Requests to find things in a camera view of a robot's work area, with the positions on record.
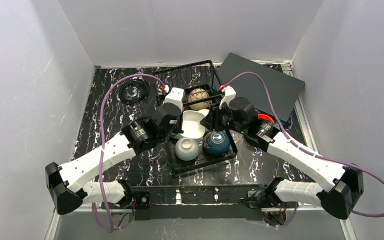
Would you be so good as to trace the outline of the pale green ceramic bowl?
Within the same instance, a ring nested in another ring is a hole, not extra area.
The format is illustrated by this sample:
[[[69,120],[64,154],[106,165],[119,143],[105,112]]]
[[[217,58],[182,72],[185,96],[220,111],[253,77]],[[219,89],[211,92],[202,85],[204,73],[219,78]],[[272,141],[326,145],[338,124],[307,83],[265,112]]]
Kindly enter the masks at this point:
[[[177,134],[175,134],[174,136],[173,136],[173,138],[174,139],[181,139],[181,138],[183,138],[184,136],[181,134],[181,133],[177,133]]]

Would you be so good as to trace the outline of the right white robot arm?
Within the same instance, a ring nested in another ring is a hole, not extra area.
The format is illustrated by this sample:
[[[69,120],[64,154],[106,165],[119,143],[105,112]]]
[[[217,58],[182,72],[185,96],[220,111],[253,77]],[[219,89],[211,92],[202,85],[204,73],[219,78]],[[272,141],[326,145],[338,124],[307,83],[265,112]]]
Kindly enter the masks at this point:
[[[346,220],[364,192],[363,174],[356,166],[323,160],[318,153],[282,132],[282,125],[272,117],[258,113],[245,97],[211,106],[200,124],[216,132],[240,133],[253,147],[283,159],[313,180],[297,182],[275,178],[263,194],[273,203],[311,204],[337,219]]]

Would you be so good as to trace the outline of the beige ceramic bowl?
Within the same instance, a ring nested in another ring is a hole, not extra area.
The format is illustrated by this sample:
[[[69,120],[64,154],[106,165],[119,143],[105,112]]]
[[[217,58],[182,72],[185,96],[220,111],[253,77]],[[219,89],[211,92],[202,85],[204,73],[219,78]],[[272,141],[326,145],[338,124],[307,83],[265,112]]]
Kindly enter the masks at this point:
[[[190,92],[190,94],[186,97],[186,100],[188,103],[206,99],[209,95],[205,89],[202,88],[196,88]],[[207,109],[210,105],[209,101],[201,101],[198,103],[190,104],[189,107],[192,110],[199,111],[202,109]]]

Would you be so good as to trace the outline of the dark blue glazed bowl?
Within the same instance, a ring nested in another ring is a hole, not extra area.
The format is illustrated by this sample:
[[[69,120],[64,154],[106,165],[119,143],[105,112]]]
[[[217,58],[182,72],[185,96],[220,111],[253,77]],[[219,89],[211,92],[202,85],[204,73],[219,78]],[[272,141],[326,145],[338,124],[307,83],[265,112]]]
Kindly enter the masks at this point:
[[[230,140],[225,131],[211,131],[203,138],[204,152],[212,157],[221,157],[230,149]]]

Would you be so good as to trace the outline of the white ribbed ceramic bowl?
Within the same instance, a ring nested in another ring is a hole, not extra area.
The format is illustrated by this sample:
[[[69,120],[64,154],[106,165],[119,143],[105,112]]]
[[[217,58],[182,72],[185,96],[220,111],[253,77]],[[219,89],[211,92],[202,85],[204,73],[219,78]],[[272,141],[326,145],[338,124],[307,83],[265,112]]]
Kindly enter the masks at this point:
[[[207,116],[207,113],[195,110],[185,110],[182,113],[182,133],[180,135],[185,138],[200,139],[206,133],[206,128],[201,124]]]

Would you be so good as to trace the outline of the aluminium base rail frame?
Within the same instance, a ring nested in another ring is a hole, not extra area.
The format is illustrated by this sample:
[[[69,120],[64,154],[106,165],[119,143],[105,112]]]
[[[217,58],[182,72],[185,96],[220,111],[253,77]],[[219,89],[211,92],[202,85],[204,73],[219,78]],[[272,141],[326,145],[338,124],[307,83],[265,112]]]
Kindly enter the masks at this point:
[[[48,240],[354,240],[349,220],[320,207],[288,203],[278,208],[246,207],[243,199],[256,185],[135,187],[140,201],[133,221],[128,210],[113,208],[121,230],[107,233],[89,205],[55,215]]]

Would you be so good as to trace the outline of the black wire dish rack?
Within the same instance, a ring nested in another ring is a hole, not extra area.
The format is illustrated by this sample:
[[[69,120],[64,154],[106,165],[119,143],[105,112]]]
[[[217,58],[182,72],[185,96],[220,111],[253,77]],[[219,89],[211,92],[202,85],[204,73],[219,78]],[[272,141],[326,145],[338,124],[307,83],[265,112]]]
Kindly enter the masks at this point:
[[[212,105],[221,102],[222,95],[218,93],[218,88],[222,85],[222,82],[211,60],[176,67],[163,67],[160,70],[152,71],[152,75],[166,82],[170,88],[184,89],[183,111],[192,110],[189,107],[191,104],[203,102],[202,100],[187,102],[187,96],[194,89],[204,89],[207,91],[208,97],[205,99],[210,102],[209,107],[206,108],[207,110],[210,110]],[[203,148],[203,136],[195,139],[199,146],[199,155],[191,161],[183,161],[175,155],[175,145],[179,139],[171,137],[164,147],[169,153],[168,161],[172,166],[173,175],[176,177],[184,176],[197,169],[206,170],[234,159],[238,153],[238,149],[232,134],[230,132],[226,132],[226,134],[230,140],[230,149],[226,154],[221,157],[206,154]]]

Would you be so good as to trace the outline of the glossy orange plastic bowl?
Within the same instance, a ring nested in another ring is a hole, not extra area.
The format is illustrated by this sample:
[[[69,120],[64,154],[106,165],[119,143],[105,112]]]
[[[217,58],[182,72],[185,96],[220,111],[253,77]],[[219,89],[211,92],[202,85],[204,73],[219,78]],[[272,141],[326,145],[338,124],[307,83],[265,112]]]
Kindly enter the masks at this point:
[[[259,113],[259,114],[257,114],[257,118],[258,118],[259,120],[264,120],[264,121],[269,121],[269,122],[271,122],[271,123],[275,123],[275,121],[273,120],[272,117],[270,117],[269,115],[264,114],[264,113]]]

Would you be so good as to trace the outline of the green lined ceramic bowl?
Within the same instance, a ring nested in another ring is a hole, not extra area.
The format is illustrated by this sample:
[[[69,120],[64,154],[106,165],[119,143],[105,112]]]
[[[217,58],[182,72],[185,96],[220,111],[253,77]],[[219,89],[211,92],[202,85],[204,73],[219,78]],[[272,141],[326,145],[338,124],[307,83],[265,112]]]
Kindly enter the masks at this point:
[[[175,144],[175,155],[182,161],[192,161],[199,155],[199,145],[195,139],[183,137]]]

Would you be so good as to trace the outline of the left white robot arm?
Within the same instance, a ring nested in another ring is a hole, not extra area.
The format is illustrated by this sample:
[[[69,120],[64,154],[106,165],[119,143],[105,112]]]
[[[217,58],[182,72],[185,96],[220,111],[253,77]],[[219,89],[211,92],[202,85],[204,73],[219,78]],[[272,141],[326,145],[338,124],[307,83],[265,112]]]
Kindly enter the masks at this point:
[[[59,215],[83,204],[104,201],[127,207],[134,192],[126,180],[93,182],[92,179],[120,162],[165,142],[182,114],[173,103],[164,103],[148,117],[141,117],[87,154],[66,162],[49,163],[45,171],[46,187]]]

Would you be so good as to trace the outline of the grey teal network switch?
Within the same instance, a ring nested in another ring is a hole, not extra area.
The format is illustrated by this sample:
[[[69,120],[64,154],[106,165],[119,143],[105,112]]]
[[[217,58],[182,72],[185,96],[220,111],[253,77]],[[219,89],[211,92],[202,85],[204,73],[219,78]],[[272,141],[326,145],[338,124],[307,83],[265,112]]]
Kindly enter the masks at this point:
[[[224,84],[243,72],[253,72],[263,79],[279,120],[286,125],[305,82],[277,70],[275,66],[259,64],[234,53],[229,53],[217,68],[220,80]],[[268,115],[273,114],[264,86],[257,77],[250,74],[243,75],[230,86],[235,90],[237,98],[247,98],[256,109]]]

